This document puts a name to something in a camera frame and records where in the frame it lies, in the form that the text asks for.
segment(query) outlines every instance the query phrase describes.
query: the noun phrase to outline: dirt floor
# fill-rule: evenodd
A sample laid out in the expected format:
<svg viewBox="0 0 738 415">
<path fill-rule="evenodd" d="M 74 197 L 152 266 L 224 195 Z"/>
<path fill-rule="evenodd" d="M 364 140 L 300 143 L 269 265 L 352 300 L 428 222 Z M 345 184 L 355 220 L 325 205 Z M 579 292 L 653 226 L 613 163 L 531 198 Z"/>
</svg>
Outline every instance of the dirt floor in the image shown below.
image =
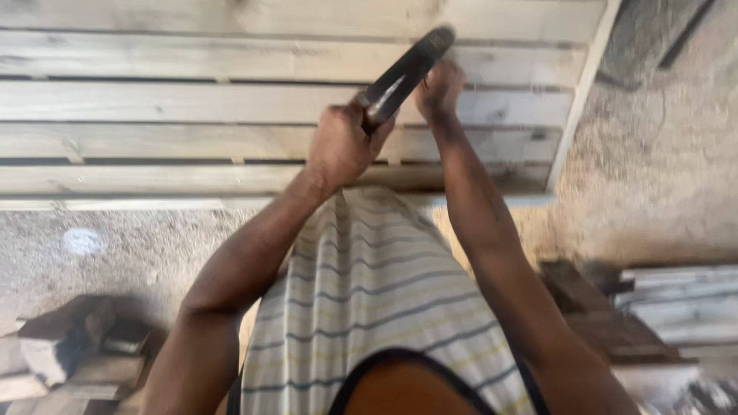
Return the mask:
<svg viewBox="0 0 738 415">
<path fill-rule="evenodd" d="M 738 1 L 718 0 L 670 73 L 636 93 L 593 87 L 559 200 L 514 209 L 531 261 L 738 260 L 736 21 Z M 200 266 L 253 214 L 0 213 L 0 333 L 94 292 L 168 324 Z M 433 214 L 452 237 L 445 209 Z"/>
</svg>

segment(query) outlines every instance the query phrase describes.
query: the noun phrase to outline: stack of wood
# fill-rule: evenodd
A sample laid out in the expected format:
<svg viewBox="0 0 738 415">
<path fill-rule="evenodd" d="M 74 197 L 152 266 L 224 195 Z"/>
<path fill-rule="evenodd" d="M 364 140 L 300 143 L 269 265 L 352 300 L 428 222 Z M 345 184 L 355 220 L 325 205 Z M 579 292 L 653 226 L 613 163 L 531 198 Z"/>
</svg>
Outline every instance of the stack of wood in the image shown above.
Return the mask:
<svg viewBox="0 0 738 415">
<path fill-rule="evenodd" d="M 541 278 L 569 327 L 611 364 L 679 363 L 682 358 L 639 319 L 623 315 L 569 261 L 542 261 Z"/>
<path fill-rule="evenodd" d="M 110 298 L 91 295 L 21 324 L 0 337 L 7 415 L 137 413 L 149 326 L 119 319 Z"/>
<path fill-rule="evenodd" d="M 621 281 L 635 288 L 616 307 L 683 357 L 738 356 L 738 265 L 625 270 Z"/>
</svg>

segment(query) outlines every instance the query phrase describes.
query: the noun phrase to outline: wooden crate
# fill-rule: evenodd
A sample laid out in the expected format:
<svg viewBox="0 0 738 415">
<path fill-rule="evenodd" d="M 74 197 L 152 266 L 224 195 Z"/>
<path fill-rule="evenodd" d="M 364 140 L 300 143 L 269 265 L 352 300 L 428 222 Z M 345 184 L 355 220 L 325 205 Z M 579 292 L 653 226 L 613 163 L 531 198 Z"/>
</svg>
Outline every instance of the wooden crate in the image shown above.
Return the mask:
<svg viewBox="0 0 738 415">
<path fill-rule="evenodd" d="M 459 116 L 509 202 L 544 201 L 620 0 L 0 0 L 0 209 L 252 208 L 320 112 L 449 22 Z M 442 202 L 408 101 L 358 184 Z"/>
</svg>

